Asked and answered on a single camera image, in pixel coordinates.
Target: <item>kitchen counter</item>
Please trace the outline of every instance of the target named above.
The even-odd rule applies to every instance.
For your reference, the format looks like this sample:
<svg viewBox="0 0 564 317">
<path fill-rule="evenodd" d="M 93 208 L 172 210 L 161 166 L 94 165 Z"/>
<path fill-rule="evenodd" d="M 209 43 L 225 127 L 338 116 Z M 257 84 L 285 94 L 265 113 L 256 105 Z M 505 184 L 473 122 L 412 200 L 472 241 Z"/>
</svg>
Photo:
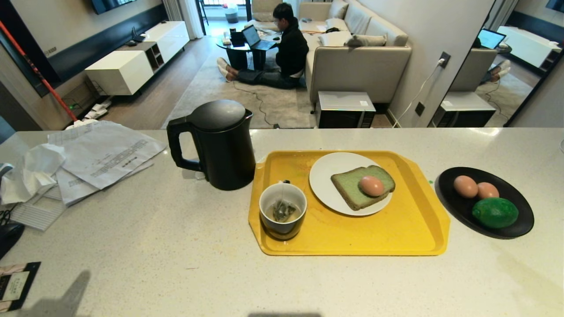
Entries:
<svg viewBox="0 0 564 317">
<path fill-rule="evenodd" d="M 144 131 L 166 142 L 166 131 Z M 0 146 L 15 163 L 48 132 Z M 532 231 L 497 240 L 451 217 L 436 257 L 272 257 L 247 217 L 252 184 L 223 192 L 155 165 L 27 228 L 0 266 L 41 261 L 25 316 L 557 316 L 563 312 L 563 129 L 252 130 L 257 160 L 274 150 L 394 151 L 428 180 L 470 166 L 511 183 Z M 196 157 L 189 134 L 184 156 Z M 20 316 L 17 311 L 3 316 Z"/>
</svg>

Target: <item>egg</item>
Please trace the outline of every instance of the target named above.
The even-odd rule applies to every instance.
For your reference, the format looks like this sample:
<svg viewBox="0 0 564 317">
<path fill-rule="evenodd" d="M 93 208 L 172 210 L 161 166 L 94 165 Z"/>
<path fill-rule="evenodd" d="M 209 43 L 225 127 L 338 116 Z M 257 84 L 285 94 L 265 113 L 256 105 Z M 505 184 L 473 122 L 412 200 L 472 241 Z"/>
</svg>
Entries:
<svg viewBox="0 0 564 317">
<path fill-rule="evenodd" d="M 478 185 L 466 175 L 460 175 L 455 178 L 453 186 L 455 191 L 464 198 L 474 198 L 478 194 Z"/>
<path fill-rule="evenodd" d="M 494 185 L 483 182 L 478 184 L 478 197 L 480 197 L 480 199 L 499 197 L 499 191 Z"/>
<path fill-rule="evenodd" d="M 360 190 L 368 196 L 376 197 L 384 194 L 384 184 L 374 176 L 364 176 L 360 182 L 358 182 L 358 186 Z"/>
</svg>

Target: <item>television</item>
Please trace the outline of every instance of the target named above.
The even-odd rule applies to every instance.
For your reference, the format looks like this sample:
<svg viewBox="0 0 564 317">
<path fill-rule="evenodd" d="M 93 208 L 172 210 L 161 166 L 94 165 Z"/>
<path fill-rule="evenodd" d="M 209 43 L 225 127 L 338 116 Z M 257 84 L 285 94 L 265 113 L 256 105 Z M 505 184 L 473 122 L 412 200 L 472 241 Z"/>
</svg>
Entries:
<svg viewBox="0 0 564 317">
<path fill-rule="evenodd" d="M 550 0 L 547 3 L 547 8 L 564 12 L 564 0 Z"/>
<path fill-rule="evenodd" d="M 134 1 L 136 0 L 92 0 L 92 6 L 96 14 L 102 14 Z"/>
</svg>

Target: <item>black plate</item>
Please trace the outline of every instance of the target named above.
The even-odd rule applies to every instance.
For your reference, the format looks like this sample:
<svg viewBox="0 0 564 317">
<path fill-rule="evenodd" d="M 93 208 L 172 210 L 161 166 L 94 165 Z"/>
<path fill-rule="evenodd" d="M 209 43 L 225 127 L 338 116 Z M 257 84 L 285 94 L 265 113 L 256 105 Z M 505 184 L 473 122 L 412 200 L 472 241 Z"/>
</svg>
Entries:
<svg viewBox="0 0 564 317">
<path fill-rule="evenodd" d="M 472 207 L 478 198 L 467 199 L 460 196 L 454 189 L 454 181 L 460 175 L 471 177 L 476 183 L 488 182 L 499 191 L 499 196 L 511 201 L 519 210 L 519 216 L 514 224 L 501 229 L 491 229 L 483 226 L 472 216 Z M 474 231 L 498 239 L 513 239 L 527 234 L 535 224 L 535 217 L 527 200 L 521 193 L 503 179 L 486 171 L 473 168 L 451 168 L 444 171 L 438 178 L 435 189 L 439 199 L 453 216 Z"/>
</svg>

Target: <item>mug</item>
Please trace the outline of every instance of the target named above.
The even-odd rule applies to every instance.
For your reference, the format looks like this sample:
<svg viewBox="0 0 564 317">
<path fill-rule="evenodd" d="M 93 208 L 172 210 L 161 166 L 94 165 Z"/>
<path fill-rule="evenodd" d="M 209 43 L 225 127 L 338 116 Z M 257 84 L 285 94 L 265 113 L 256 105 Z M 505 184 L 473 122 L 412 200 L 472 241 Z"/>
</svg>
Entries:
<svg viewBox="0 0 564 317">
<path fill-rule="evenodd" d="M 266 215 L 268 208 L 282 198 L 283 192 L 284 200 L 294 204 L 298 209 L 295 213 L 299 213 L 297 218 L 290 222 L 277 222 Z M 289 183 L 270 185 L 262 192 L 258 204 L 261 210 L 262 224 L 270 235 L 279 240 L 289 240 L 298 234 L 307 209 L 306 195 L 301 189 Z"/>
</svg>

